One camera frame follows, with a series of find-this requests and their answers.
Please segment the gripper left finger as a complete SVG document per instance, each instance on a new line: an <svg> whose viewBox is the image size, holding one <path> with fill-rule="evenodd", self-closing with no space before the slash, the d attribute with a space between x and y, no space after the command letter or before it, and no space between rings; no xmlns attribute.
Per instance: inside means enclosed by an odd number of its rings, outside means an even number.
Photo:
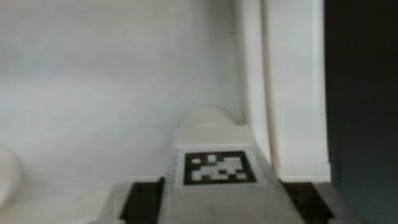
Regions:
<svg viewBox="0 0 398 224"><path fill-rule="evenodd" d="M91 224L159 224L164 188L164 181L118 184Z"/></svg>

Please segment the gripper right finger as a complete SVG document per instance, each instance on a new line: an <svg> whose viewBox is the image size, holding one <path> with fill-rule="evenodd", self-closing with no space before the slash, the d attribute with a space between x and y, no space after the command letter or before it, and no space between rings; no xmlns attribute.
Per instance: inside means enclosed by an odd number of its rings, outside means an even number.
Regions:
<svg viewBox="0 0 398 224"><path fill-rule="evenodd" d="M283 183L306 224L372 224L343 201L331 183Z"/></svg>

